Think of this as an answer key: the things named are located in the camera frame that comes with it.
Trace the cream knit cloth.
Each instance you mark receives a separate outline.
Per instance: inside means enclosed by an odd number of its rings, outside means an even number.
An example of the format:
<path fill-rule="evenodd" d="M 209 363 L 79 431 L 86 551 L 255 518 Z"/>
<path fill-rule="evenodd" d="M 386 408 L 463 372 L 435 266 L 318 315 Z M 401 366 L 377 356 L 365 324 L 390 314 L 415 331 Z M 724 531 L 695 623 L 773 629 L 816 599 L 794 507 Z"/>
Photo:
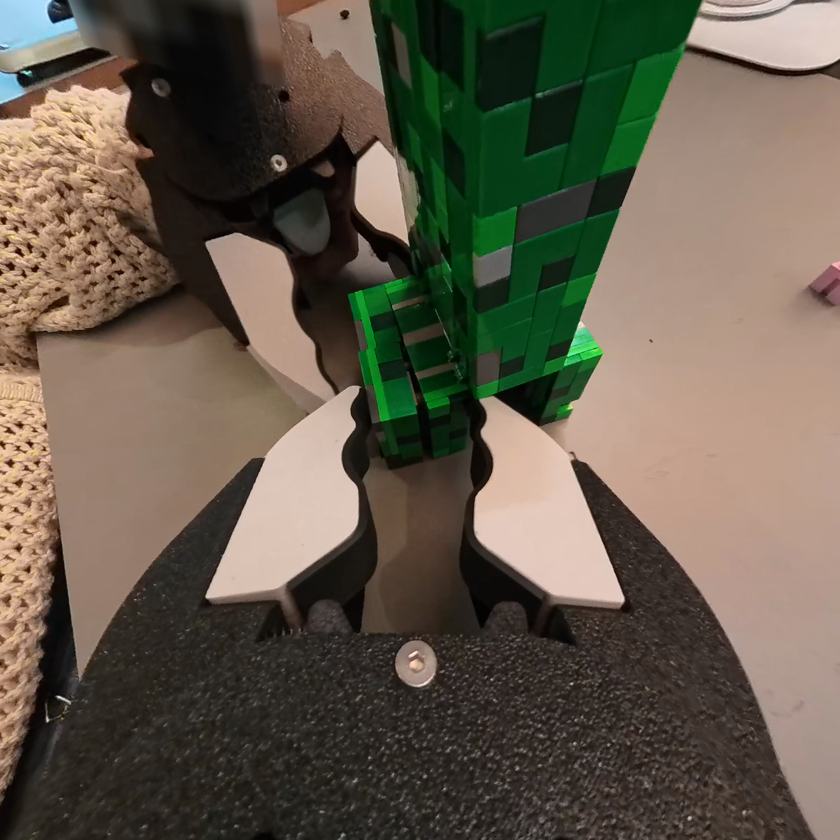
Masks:
<path fill-rule="evenodd" d="M 1 127 L 1 796 L 41 682 L 59 528 L 37 333 L 97 327 L 175 285 L 126 95 L 52 91 Z"/>

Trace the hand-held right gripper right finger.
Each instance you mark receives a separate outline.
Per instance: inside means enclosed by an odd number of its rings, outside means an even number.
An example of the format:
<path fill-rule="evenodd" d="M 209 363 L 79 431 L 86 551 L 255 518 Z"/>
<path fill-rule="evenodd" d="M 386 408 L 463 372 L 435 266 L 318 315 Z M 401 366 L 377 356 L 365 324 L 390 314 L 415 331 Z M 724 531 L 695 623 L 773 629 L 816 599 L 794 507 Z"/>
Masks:
<path fill-rule="evenodd" d="M 475 405 L 470 435 L 472 491 L 459 568 L 479 625 L 511 603 L 526 632 L 569 636 L 567 609 L 624 609 L 571 455 L 495 396 Z"/>

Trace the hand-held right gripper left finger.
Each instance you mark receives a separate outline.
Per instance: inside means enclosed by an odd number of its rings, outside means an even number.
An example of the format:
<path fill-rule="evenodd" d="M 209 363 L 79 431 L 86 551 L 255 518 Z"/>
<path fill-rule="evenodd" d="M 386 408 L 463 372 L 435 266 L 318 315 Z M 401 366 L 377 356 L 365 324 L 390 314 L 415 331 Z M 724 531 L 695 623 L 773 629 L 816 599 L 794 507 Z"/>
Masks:
<path fill-rule="evenodd" d="M 302 419 L 261 463 L 214 573 L 212 605 L 274 603 L 302 629 L 319 602 L 359 632 L 377 536 L 364 486 L 371 417 L 352 385 Z"/>

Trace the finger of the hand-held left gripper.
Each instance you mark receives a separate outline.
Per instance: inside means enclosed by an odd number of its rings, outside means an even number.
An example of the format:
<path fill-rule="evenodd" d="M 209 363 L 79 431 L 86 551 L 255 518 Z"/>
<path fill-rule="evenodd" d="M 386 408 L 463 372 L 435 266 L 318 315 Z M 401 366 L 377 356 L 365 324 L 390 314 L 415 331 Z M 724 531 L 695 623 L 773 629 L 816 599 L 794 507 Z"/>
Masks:
<path fill-rule="evenodd" d="M 373 260 L 375 276 L 409 277 L 408 225 L 397 164 L 381 141 L 375 141 L 358 161 L 356 210 L 364 222 L 361 253 Z"/>
<path fill-rule="evenodd" d="M 295 313 L 296 280 L 286 253 L 240 233 L 213 238 L 205 247 L 255 360 L 295 404 L 331 400 L 334 386 Z"/>

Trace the white rounded flat object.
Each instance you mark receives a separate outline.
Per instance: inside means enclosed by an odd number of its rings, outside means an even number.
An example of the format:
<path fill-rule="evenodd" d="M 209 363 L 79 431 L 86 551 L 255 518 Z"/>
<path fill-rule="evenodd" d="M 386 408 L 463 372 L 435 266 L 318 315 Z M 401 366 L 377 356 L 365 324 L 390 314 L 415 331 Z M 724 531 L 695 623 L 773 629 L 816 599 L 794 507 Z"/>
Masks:
<path fill-rule="evenodd" d="M 702 2 L 687 45 L 765 70 L 824 70 L 839 59 L 839 2 Z"/>

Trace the green lego creeper figure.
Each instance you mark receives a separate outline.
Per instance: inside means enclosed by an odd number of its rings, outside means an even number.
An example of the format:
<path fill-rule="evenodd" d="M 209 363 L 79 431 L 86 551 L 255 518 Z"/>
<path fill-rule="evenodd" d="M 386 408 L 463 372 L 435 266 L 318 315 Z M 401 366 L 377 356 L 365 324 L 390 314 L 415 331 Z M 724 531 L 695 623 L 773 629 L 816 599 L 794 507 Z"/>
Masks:
<path fill-rule="evenodd" d="M 478 400 L 568 417 L 582 324 L 698 1 L 370 2 L 409 256 L 350 294 L 380 454 L 464 449 Z"/>

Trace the person's left hand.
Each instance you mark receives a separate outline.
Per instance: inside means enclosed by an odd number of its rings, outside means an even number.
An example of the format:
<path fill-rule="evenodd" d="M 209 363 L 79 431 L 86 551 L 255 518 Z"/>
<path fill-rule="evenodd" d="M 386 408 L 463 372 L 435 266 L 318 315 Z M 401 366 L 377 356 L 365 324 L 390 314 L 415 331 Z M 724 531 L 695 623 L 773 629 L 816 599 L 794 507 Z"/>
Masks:
<path fill-rule="evenodd" d="M 352 162 L 336 163 L 332 178 L 322 187 L 330 234 L 325 249 L 309 259 L 308 272 L 314 280 L 335 278 L 359 254 L 359 235 L 353 220 L 354 173 Z"/>

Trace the black bag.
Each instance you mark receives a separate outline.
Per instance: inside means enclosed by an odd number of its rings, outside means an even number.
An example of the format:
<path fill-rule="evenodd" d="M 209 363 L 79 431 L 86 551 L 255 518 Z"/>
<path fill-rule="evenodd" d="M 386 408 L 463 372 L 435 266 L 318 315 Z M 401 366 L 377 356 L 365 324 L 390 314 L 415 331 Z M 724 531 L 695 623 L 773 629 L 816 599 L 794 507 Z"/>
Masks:
<path fill-rule="evenodd" d="M 46 616 L 41 680 L 35 703 L 31 744 L 28 748 L 28 781 L 36 789 L 53 760 L 66 717 L 77 696 L 79 672 L 77 649 L 70 615 L 67 571 L 63 562 L 56 568 Z"/>

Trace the silver laptop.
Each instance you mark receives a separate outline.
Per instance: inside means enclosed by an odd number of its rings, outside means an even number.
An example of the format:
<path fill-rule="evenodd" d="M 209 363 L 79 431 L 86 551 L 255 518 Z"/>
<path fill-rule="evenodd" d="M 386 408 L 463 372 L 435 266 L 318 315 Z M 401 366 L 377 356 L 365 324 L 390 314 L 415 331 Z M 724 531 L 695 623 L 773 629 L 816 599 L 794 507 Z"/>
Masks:
<path fill-rule="evenodd" d="M 111 57 L 85 42 L 69 2 L 1 2 L 2 93 L 15 97 Z"/>

